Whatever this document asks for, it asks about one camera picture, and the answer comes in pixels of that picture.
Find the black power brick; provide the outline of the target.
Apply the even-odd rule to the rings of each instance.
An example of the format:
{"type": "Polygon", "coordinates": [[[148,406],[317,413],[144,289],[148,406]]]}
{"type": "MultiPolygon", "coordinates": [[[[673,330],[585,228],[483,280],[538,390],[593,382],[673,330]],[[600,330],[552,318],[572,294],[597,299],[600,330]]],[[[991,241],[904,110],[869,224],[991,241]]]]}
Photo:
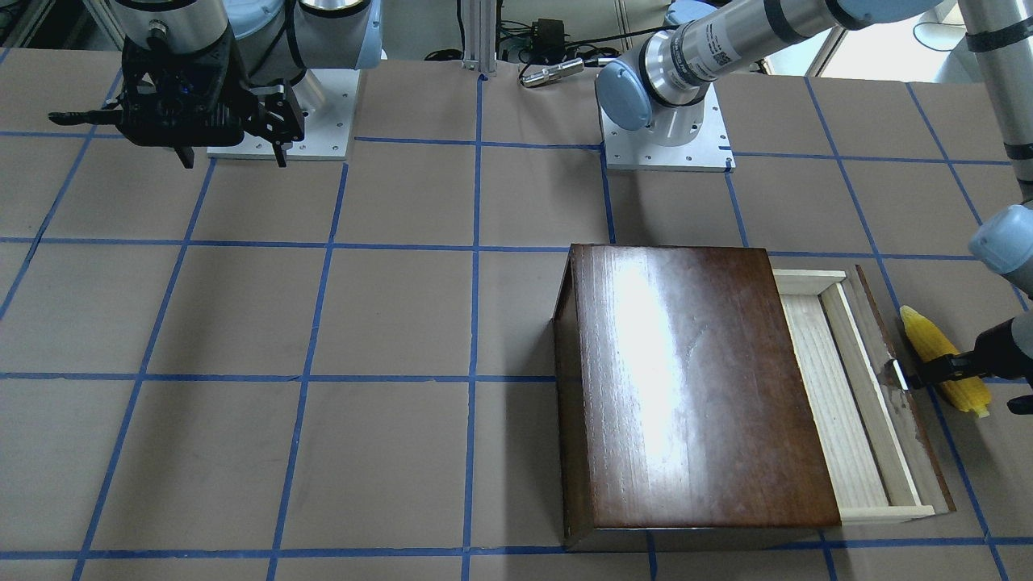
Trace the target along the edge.
{"type": "Polygon", "coordinates": [[[564,48],[565,23],[561,19],[535,19],[531,23],[530,47],[532,51],[549,52],[564,48]]]}

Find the aluminium frame post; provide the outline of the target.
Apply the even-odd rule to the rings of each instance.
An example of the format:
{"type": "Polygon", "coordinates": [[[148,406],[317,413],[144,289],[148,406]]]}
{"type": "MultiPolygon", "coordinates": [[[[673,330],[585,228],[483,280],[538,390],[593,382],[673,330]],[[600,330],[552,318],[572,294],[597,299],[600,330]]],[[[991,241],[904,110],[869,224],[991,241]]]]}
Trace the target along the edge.
{"type": "Polygon", "coordinates": [[[499,1],[457,1],[463,69],[497,74],[499,14],[499,1]]]}

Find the dark wooden drawer cabinet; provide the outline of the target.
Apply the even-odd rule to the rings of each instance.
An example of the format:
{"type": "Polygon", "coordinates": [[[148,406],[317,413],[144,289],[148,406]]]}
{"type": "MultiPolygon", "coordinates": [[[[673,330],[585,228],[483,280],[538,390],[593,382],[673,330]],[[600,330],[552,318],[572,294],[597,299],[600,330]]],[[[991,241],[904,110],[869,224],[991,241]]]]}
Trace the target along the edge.
{"type": "Polygon", "coordinates": [[[552,329],[567,550],[841,525],[764,249],[572,245],[552,329]]]}

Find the silver cylindrical tool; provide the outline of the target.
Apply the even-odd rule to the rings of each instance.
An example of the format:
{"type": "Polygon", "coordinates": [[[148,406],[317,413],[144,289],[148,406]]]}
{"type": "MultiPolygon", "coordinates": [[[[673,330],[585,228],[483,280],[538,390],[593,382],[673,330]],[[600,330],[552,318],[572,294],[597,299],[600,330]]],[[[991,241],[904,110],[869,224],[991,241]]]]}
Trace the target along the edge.
{"type": "Polygon", "coordinates": [[[584,71],[584,61],[582,58],[560,62],[542,67],[534,73],[521,73],[519,82],[521,87],[526,89],[536,89],[546,87],[554,82],[561,81],[565,77],[575,77],[584,71]]]}

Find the yellow corn cob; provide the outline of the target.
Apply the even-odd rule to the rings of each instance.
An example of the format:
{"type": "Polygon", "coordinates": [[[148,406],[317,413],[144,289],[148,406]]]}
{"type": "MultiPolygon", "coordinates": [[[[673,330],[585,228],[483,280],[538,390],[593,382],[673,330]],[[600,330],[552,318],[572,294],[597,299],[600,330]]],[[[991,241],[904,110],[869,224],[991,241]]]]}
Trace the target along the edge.
{"type": "Polygon", "coordinates": [[[909,345],[920,360],[918,377],[927,385],[938,387],[957,411],[987,418],[992,401],[984,383],[988,371],[978,364],[974,353],[959,351],[940,327],[918,310],[904,305],[899,308],[899,314],[909,345]]]}

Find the light wooden drawer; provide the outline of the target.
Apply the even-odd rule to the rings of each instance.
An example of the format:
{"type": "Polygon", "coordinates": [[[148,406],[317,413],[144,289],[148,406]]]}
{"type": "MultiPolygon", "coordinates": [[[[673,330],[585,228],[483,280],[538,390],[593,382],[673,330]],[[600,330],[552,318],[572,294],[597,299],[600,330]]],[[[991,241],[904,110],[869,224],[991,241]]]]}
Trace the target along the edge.
{"type": "Polygon", "coordinates": [[[956,510],[860,267],[775,269],[842,525],[897,525],[956,510]]]}

